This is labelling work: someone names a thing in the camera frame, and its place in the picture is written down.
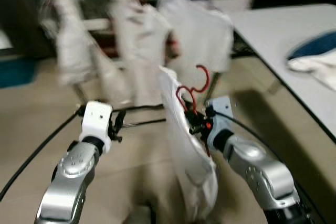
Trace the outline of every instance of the tiled floor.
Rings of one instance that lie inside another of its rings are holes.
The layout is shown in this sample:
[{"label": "tiled floor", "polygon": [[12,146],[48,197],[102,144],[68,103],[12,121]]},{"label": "tiled floor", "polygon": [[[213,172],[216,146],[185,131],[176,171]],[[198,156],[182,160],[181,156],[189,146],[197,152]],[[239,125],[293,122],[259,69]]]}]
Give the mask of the tiled floor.
[{"label": "tiled floor", "polygon": [[[58,85],[56,77],[54,62],[47,60],[40,63],[32,84],[0,90],[1,187],[79,102],[70,88]],[[257,59],[235,60],[230,72],[220,78],[214,96],[231,95],[235,116],[270,140],[329,219],[336,219],[331,210],[336,209],[336,146],[285,88],[275,94],[267,92],[273,81]],[[84,88],[91,99],[100,97],[96,81]],[[162,117],[163,111],[134,112],[127,115],[126,123]],[[115,144],[98,164],[87,192],[82,224],[123,223],[134,205],[147,202],[156,209],[158,223],[184,223],[165,127],[160,123],[120,132],[123,142]],[[0,203],[1,223],[33,222],[55,165],[79,133],[77,119],[33,160]],[[221,173],[218,200],[210,218],[214,223],[265,223],[243,179],[220,154],[215,160]]]}]

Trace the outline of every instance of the floor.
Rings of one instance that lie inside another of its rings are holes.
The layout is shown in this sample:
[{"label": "floor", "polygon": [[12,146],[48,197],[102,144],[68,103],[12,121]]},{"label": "floor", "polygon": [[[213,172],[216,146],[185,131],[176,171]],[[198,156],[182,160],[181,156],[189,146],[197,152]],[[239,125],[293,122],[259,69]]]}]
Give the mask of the floor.
[{"label": "floor", "polygon": [[[230,94],[235,117],[269,140],[327,218],[336,220],[336,146],[285,88],[268,92],[274,80],[258,59],[237,59],[230,72],[221,76],[213,96]],[[101,97],[96,80],[86,83],[84,89],[91,99]],[[70,116],[79,100],[69,87],[58,84],[52,60],[40,62],[33,83],[0,90],[0,98],[3,187],[27,156]],[[125,122],[162,117],[164,111],[132,112]],[[81,224],[126,223],[135,205],[147,203],[157,212],[158,223],[185,223],[165,130],[165,123],[121,130],[123,142],[115,143],[98,164],[87,191]],[[55,165],[79,133],[80,119],[76,119],[20,175],[1,202],[4,223],[34,221]],[[208,223],[266,223],[243,179],[219,153],[214,154],[214,159],[220,170],[219,192]]]}]

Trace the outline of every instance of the blue cloth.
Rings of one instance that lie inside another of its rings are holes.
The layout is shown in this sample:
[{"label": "blue cloth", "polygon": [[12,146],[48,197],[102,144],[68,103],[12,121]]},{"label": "blue cloth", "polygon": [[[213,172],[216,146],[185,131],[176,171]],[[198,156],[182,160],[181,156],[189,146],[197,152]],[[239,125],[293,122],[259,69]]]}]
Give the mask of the blue cloth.
[{"label": "blue cloth", "polygon": [[0,61],[0,88],[28,84],[34,79],[35,62],[28,59]]},{"label": "blue cloth", "polygon": [[336,31],[331,31],[296,49],[287,59],[305,56],[318,56],[336,48]]}]

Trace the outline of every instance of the white table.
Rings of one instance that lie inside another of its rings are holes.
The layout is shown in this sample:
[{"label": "white table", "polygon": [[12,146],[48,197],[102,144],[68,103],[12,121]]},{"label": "white table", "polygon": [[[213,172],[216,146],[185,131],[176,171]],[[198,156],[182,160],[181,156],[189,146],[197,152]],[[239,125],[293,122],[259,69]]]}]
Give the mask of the white table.
[{"label": "white table", "polygon": [[336,92],[285,65],[288,54],[301,42],[336,29],[336,6],[257,9],[230,17],[241,38],[336,143]]}]

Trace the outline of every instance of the table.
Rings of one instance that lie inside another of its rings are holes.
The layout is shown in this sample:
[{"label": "table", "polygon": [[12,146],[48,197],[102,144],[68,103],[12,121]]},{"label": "table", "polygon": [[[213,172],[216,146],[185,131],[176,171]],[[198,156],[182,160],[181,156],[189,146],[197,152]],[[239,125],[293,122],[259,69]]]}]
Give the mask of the table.
[{"label": "table", "polygon": [[336,143],[336,92],[286,67],[286,57],[301,42],[336,29],[336,6],[256,9],[230,17],[241,38]]}]

